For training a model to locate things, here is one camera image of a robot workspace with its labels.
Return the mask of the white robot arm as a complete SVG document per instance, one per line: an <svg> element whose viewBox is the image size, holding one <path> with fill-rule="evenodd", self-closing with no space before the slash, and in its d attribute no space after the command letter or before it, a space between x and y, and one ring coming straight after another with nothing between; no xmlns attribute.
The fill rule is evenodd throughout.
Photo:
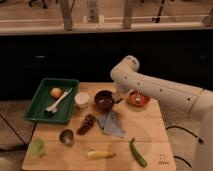
<svg viewBox="0 0 213 171"><path fill-rule="evenodd" d="M123 58L110 72L120 92L137 90L200 122L192 171L213 171L213 91L140 74L140 62Z"/></svg>

